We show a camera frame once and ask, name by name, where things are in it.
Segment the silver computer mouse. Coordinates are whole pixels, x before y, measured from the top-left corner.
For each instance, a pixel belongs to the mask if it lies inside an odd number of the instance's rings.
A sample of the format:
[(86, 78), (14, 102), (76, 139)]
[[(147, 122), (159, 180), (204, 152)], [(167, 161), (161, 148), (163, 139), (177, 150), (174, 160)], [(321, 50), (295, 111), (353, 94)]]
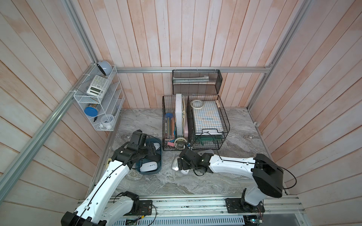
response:
[(180, 157), (179, 156), (176, 156), (172, 162), (172, 165), (171, 165), (171, 168), (175, 171), (179, 171), (180, 168), (179, 168), (179, 159)]

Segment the small white mouse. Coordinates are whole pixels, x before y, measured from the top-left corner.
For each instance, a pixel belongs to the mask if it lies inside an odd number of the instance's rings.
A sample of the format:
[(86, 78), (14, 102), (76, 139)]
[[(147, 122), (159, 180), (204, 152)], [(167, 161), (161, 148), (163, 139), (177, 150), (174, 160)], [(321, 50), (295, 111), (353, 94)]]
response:
[(157, 162), (147, 162), (143, 163), (140, 167), (140, 172), (152, 172), (156, 171), (158, 169), (158, 163)]

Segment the white mouse with label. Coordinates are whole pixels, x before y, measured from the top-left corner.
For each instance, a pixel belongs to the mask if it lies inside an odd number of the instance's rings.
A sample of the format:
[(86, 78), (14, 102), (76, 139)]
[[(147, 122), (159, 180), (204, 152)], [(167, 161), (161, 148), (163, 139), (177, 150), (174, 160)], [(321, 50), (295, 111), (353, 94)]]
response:
[(184, 175), (187, 175), (189, 173), (190, 169), (188, 170), (181, 170), (181, 173), (184, 174)]

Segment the white mouse with usb dongle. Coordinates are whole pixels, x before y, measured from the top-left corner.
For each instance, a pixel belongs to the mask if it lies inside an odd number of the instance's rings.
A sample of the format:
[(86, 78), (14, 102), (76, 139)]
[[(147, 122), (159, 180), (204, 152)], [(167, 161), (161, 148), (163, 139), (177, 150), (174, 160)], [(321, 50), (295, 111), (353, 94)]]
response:
[(210, 154), (214, 154), (214, 151), (212, 149), (207, 149), (207, 150), (201, 150), (201, 151), (198, 151), (198, 154), (200, 156), (202, 156), (203, 154), (205, 153), (210, 153)]

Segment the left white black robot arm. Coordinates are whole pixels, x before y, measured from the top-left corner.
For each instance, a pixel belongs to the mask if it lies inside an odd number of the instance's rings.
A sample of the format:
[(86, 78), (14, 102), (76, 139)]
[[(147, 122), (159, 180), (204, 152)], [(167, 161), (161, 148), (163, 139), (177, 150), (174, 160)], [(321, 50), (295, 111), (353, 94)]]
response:
[(158, 139), (142, 138), (140, 141), (126, 142), (117, 149), (99, 183), (76, 208), (74, 212), (66, 212), (61, 219), (63, 226), (112, 226), (122, 216), (136, 216), (137, 222), (152, 214), (151, 200), (140, 201), (137, 194), (121, 192), (108, 205), (113, 193), (122, 179), (133, 169), (144, 165), (143, 160), (159, 164), (161, 161)]

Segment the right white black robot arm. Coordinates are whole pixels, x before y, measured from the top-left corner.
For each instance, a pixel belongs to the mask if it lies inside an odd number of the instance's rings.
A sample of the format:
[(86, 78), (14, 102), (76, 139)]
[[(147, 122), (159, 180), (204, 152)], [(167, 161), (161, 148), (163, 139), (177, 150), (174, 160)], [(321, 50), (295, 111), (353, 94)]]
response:
[(243, 189), (241, 198), (225, 200), (228, 212), (264, 211), (265, 198), (283, 196), (282, 167), (260, 153), (250, 158), (231, 158), (215, 154), (211, 149), (196, 153), (185, 148), (174, 159), (172, 169), (185, 175), (189, 171), (193, 171), (197, 176), (206, 173), (230, 173), (253, 179), (252, 184)]

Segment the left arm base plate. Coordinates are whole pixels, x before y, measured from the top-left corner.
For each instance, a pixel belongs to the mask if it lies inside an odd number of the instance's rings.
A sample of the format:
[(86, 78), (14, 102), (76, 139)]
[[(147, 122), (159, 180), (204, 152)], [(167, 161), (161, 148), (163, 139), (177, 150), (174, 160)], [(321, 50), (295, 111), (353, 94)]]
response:
[(125, 216), (148, 216), (152, 214), (153, 208), (153, 201), (152, 200), (141, 200), (136, 201), (133, 204), (131, 211)]

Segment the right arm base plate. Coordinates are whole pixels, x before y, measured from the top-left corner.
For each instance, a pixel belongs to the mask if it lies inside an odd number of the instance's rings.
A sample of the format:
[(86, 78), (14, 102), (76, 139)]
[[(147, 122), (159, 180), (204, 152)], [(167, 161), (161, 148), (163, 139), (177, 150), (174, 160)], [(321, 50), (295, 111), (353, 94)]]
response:
[(226, 198), (226, 207), (228, 213), (264, 213), (265, 208), (262, 202), (253, 206), (241, 198)]

